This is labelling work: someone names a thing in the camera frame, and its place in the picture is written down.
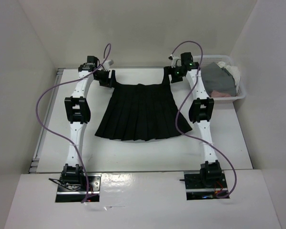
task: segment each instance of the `pleated skirt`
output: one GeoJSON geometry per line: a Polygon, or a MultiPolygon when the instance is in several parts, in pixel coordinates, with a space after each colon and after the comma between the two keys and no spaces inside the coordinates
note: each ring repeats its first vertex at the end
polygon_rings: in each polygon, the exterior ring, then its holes
{"type": "MultiPolygon", "coordinates": [[[[122,141],[149,141],[180,136],[175,127],[177,111],[168,75],[164,75],[162,84],[115,83],[95,135],[122,141]]],[[[182,114],[178,118],[178,127],[184,133],[192,130],[182,114]]]]}

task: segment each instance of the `white panel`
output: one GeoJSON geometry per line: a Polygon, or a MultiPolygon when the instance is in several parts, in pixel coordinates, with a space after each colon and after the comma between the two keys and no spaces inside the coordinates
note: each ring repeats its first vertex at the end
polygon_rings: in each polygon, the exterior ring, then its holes
{"type": "Polygon", "coordinates": [[[237,174],[231,199],[198,201],[186,200],[182,172],[103,174],[100,202],[89,204],[55,203],[57,174],[22,175],[5,229],[279,229],[261,171],[237,174]]]}
{"type": "Polygon", "coordinates": [[[0,229],[4,228],[20,174],[0,175],[0,229]]]}
{"type": "Polygon", "coordinates": [[[247,82],[237,116],[286,229],[286,0],[258,1],[232,56],[247,82]]]}
{"type": "MultiPolygon", "coordinates": [[[[61,82],[74,80],[77,70],[64,70],[61,82]]],[[[163,69],[116,69],[117,81],[125,84],[161,83],[163,69]]],[[[64,98],[69,97],[76,84],[63,85],[58,89],[49,128],[70,136],[70,124],[66,117],[64,98]]],[[[171,84],[171,90],[179,107],[190,91],[189,82],[171,84]]],[[[94,134],[101,123],[108,106],[113,89],[100,87],[93,81],[87,95],[91,110],[91,121],[87,124],[83,142],[83,161],[88,171],[172,171],[199,170],[202,160],[202,146],[197,140],[179,136],[164,140],[152,141],[113,141],[96,137],[94,134]]],[[[188,110],[193,102],[190,97],[182,109],[188,119],[188,110]]],[[[238,123],[233,104],[216,104],[211,119],[211,133],[216,147],[232,161],[238,169],[252,168],[245,141],[238,123]]],[[[191,131],[190,135],[199,136],[199,131],[191,131]]],[[[66,162],[69,142],[51,133],[46,133],[44,144],[39,151],[38,172],[61,172],[66,162]]],[[[218,155],[222,168],[231,167],[218,155]]]]}
{"type": "Polygon", "coordinates": [[[262,172],[281,226],[286,229],[286,169],[263,169],[262,172]]]}
{"type": "MultiPolygon", "coordinates": [[[[35,102],[54,76],[54,65],[20,4],[0,0],[0,229],[38,139],[35,102]]],[[[47,103],[41,103],[41,114],[47,103]]]]}
{"type": "MultiPolygon", "coordinates": [[[[230,54],[256,0],[19,0],[58,67],[113,45],[115,66],[162,66],[184,40],[230,54]]],[[[199,49],[188,45],[180,51],[199,49]]]]}

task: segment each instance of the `white backdrop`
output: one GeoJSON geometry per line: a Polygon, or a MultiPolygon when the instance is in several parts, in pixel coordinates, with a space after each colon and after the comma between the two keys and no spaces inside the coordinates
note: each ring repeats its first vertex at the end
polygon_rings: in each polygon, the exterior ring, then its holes
{"type": "MultiPolygon", "coordinates": [[[[0,1],[0,229],[21,173],[27,173],[40,126],[38,96],[53,85],[56,69],[17,0],[0,1]]],[[[41,102],[43,117],[48,105],[41,102]]]]}
{"type": "Polygon", "coordinates": [[[286,0],[257,2],[232,56],[247,82],[235,103],[246,145],[286,229],[286,0]]]}
{"type": "Polygon", "coordinates": [[[163,66],[188,39],[200,42],[205,54],[229,55],[256,0],[19,2],[56,67],[78,67],[87,55],[101,58],[108,42],[119,67],[163,66]]]}

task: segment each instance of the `gray cloth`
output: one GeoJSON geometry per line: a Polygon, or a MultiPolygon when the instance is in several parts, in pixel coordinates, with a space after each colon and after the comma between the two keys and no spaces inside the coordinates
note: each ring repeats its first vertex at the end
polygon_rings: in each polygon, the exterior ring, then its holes
{"type": "Polygon", "coordinates": [[[233,76],[225,68],[221,69],[216,63],[213,62],[201,68],[201,77],[208,95],[211,95],[212,91],[218,91],[233,97],[236,96],[233,76]]]}

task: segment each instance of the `plastic basket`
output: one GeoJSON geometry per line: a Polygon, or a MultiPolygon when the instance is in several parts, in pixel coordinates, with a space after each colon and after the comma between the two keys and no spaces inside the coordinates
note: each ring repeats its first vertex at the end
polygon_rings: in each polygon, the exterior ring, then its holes
{"type": "MultiPolygon", "coordinates": [[[[200,61],[200,56],[193,56],[194,62],[200,61]]],[[[234,61],[229,56],[224,55],[204,55],[201,63],[201,67],[207,66],[212,62],[218,63],[220,61],[226,62],[228,65],[234,66],[234,61]]],[[[215,101],[223,101],[223,102],[233,102],[237,99],[243,99],[246,97],[246,90],[242,83],[242,78],[239,82],[238,91],[235,97],[227,97],[227,98],[214,98],[215,101]]]]}

